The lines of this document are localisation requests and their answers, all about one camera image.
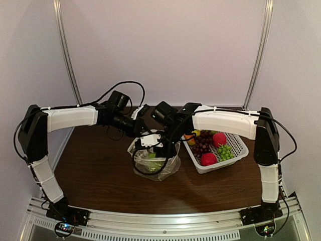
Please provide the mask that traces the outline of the orange red fake mango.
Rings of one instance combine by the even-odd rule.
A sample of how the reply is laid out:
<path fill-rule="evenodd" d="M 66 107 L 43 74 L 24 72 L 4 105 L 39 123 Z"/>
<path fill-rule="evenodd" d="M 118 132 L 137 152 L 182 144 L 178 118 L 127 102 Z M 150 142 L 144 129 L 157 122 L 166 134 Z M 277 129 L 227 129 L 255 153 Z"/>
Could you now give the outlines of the orange red fake mango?
<path fill-rule="evenodd" d="M 196 133 L 191 133 L 190 135 L 184 134 L 184 141 L 189 145 L 189 146 L 194 146 L 196 144 Z"/>

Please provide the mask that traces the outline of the green fake grapes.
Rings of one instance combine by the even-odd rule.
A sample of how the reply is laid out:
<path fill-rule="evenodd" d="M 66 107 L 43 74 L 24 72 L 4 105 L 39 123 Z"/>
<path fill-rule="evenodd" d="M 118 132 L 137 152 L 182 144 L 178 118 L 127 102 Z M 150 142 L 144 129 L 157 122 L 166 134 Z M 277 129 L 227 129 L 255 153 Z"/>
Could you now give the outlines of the green fake grapes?
<path fill-rule="evenodd" d="M 232 153 L 232 147 L 228 146 L 227 144 L 219 147 L 217 153 L 220 157 L 220 162 L 234 158 L 234 154 Z"/>

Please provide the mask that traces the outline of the yellow fake pear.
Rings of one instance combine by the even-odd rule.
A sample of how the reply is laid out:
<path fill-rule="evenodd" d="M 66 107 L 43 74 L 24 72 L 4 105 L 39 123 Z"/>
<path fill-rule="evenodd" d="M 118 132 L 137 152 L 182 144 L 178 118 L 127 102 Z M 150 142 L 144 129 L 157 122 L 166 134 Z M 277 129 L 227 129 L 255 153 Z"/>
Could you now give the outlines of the yellow fake pear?
<path fill-rule="evenodd" d="M 192 131 L 192 134 L 195 135 L 196 137 L 198 137 L 201 134 L 200 130 L 194 130 Z"/>

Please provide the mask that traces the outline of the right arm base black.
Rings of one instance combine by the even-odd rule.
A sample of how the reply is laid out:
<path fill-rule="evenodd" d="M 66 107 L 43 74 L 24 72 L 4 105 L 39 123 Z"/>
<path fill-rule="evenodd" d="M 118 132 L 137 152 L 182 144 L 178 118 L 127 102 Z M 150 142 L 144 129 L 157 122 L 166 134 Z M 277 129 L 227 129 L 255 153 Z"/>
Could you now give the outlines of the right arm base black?
<path fill-rule="evenodd" d="M 240 216 L 243 225 L 271 221 L 274 218 L 281 217 L 282 215 L 283 212 L 278 202 L 262 202 L 260 206 L 247 207 L 245 209 L 240 210 Z"/>

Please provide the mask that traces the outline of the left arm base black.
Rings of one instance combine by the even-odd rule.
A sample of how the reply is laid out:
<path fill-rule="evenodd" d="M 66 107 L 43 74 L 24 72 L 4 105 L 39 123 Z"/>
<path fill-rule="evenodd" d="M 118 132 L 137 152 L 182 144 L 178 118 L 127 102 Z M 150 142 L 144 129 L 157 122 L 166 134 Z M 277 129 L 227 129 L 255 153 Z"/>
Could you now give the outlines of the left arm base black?
<path fill-rule="evenodd" d="M 48 210 L 46 211 L 46 217 L 56 221 L 64 221 L 75 226 L 87 225 L 89 210 L 71 207 L 65 195 L 55 203 L 50 201 L 46 194 L 45 198 L 49 203 Z"/>

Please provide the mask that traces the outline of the clear polka dot zip bag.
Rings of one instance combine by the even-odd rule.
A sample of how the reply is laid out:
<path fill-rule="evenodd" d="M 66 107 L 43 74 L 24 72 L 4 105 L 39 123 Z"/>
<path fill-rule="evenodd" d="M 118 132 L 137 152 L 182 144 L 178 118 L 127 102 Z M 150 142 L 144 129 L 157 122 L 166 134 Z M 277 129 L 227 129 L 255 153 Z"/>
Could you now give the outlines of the clear polka dot zip bag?
<path fill-rule="evenodd" d="M 152 181 L 161 182 L 179 170 L 181 159 L 178 154 L 169 158 L 165 165 L 165 158 L 156 157 L 155 147 L 136 152 L 135 142 L 137 140 L 138 138 L 132 141 L 127 149 L 131 156 L 131 163 L 135 174 Z"/>

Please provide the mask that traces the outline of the dark fake grapes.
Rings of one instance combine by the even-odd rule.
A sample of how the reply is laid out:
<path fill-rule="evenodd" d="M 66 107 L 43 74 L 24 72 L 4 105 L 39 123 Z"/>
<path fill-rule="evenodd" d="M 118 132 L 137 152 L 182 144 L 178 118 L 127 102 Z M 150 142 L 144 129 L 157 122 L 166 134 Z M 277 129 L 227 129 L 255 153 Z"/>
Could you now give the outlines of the dark fake grapes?
<path fill-rule="evenodd" d="M 203 154 L 211 151 L 210 144 L 213 143 L 212 136 L 208 131 L 202 130 L 201 134 L 196 137 L 196 144 L 191 146 L 191 151 L 196 159 L 200 159 Z"/>

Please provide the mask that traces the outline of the red fake apple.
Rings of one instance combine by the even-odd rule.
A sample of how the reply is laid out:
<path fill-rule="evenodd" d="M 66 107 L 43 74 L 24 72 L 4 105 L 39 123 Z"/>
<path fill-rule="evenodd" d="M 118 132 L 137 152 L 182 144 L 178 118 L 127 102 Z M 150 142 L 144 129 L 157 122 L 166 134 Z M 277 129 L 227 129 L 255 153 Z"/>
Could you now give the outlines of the red fake apple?
<path fill-rule="evenodd" d="M 217 163 L 217 158 L 213 153 L 205 153 L 201 156 L 200 164 L 210 166 Z"/>

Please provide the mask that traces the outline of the green fake apple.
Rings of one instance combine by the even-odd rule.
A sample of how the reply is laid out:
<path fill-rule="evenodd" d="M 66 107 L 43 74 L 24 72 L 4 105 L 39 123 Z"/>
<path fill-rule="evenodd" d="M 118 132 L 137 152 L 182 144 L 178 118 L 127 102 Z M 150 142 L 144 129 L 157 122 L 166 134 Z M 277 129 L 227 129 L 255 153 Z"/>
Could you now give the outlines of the green fake apple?
<path fill-rule="evenodd" d="M 144 172 L 153 173 L 159 171 L 164 165 L 164 162 L 165 158 L 156 157 L 156 153 L 148 153 L 148 155 L 140 161 L 140 165 Z"/>

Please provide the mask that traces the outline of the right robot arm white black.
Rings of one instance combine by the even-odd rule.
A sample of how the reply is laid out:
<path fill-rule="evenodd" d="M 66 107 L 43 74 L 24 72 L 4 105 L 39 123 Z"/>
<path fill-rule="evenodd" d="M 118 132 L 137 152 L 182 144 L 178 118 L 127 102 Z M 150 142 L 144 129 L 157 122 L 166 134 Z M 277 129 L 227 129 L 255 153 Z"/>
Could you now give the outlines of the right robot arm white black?
<path fill-rule="evenodd" d="M 268 108 L 237 111 L 188 102 L 176 109 L 162 101 L 154 108 L 151 117 L 165 128 L 166 154 L 171 145 L 193 130 L 219 131 L 254 140 L 253 158 L 260 169 L 262 184 L 260 211 L 267 216 L 278 212 L 279 134 Z"/>

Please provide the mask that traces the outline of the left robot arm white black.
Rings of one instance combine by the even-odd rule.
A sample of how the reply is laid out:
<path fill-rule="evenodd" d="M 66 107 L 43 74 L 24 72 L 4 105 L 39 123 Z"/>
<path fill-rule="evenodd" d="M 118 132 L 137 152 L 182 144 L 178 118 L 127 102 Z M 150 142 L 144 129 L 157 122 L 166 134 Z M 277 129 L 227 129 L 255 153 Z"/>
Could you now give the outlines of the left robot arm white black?
<path fill-rule="evenodd" d="M 146 125 L 142 117 L 149 110 L 147 104 L 140 104 L 127 116 L 124 108 L 130 98 L 113 91 L 107 101 L 99 100 L 82 104 L 55 107 L 30 105 L 25 117 L 18 124 L 14 142 L 19 143 L 32 176 L 45 195 L 50 207 L 63 218 L 70 214 L 68 200 L 60 187 L 49 161 L 49 134 L 75 127 L 114 127 L 129 137 L 138 137 Z"/>

